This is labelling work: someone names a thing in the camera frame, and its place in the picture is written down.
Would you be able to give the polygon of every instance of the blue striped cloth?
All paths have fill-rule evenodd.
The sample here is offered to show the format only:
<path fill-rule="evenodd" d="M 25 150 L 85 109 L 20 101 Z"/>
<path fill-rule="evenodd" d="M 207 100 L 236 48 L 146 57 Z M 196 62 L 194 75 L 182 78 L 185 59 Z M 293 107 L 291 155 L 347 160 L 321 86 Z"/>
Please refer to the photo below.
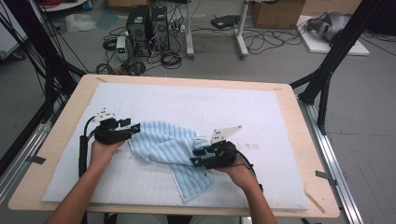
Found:
<path fill-rule="evenodd" d="M 147 163 L 170 164 L 183 203 L 209 189 L 213 175 L 190 161 L 195 148 L 209 146 L 197 132 L 163 121 L 140 123 L 140 133 L 130 139 L 133 153 Z"/>

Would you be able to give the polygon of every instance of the white panel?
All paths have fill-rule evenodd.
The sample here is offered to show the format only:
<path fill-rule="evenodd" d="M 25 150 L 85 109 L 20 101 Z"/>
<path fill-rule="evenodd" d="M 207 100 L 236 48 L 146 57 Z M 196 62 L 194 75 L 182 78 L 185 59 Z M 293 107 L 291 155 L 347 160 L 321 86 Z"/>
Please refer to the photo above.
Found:
<path fill-rule="evenodd" d="M 300 16 L 300 19 L 297 21 L 297 25 L 312 19 L 310 16 Z M 302 31 L 302 37 L 306 49 L 310 53 L 328 53 L 330 50 L 329 43 L 326 42 L 320 35 L 318 35 L 315 31 Z M 365 48 L 361 42 L 358 40 L 356 41 L 355 45 L 349 51 L 348 55 L 359 55 L 359 56 L 368 56 L 370 54 L 369 50 Z"/>

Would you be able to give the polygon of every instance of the forearm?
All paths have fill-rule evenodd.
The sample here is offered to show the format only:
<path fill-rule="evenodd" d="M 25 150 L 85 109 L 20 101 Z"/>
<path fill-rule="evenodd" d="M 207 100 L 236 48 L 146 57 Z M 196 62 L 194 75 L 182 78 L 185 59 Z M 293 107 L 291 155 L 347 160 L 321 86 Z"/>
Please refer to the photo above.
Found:
<path fill-rule="evenodd" d="M 88 169 L 46 223 L 80 223 L 103 171 Z"/>
<path fill-rule="evenodd" d="M 247 196 L 247 202 L 250 208 L 250 215 L 253 224 L 276 224 L 277 221 L 271 211 L 268 202 L 262 195 L 262 191 L 258 186 L 252 186 L 244 189 Z"/>

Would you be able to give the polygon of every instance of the desktop computer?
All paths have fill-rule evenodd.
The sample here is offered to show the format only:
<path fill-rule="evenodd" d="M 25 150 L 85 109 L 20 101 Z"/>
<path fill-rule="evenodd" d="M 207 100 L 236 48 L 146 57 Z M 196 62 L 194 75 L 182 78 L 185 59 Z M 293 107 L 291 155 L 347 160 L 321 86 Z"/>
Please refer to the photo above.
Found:
<path fill-rule="evenodd" d="M 155 36 L 155 50 L 169 50 L 169 31 L 166 7 L 153 7 L 151 10 L 151 23 Z"/>
<path fill-rule="evenodd" d="M 131 40 L 133 54 L 139 57 L 150 56 L 151 46 L 153 46 L 153 41 L 151 41 L 153 34 L 149 6 L 132 6 L 126 22 L 126 28 Z"/>

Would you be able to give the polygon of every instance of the desk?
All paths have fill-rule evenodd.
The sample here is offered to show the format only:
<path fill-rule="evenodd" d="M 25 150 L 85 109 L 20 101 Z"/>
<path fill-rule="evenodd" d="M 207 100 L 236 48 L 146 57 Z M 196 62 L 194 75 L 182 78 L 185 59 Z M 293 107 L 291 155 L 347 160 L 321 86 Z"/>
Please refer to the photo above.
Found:
<path fill-rule="evenodd" d="M 287 84 L 253 83 L 238 81 L 163 78 L 163 77 L 117 77 L 87 75 L 78 84 L 58 121 L 52 128 L 46 142 L 38 152 L 46 158 L 42 165 L 31 164 L 22 182 L 9 202 L 10 209 L 16 210 L 54 210 L 57 203 L 41 201 L 47 185 L 52 178 L 62 151 L 67 145 L 85 107 L 101 82 L 134 83 L 164 86 L 228 88 L 239 90 L 273 91 L 279 102 L 282 117 L 286 124 L 290 144 L 301 174 L 304 192 L 309 209 L 301 212 L 275 211 L 277 217 L 338 217 L 338 205 L 326 179 L 316 177 L 315 171 L 323 172 L 315 146 L 304 122 L 291 87 Z M 204 207 L 142 206 L 119 204 L 91 204 L 90 212 L 142 213 L 142 214 L 181 214 L 181 215 L 219 215 L 249 216 L 248 209 Z"/>

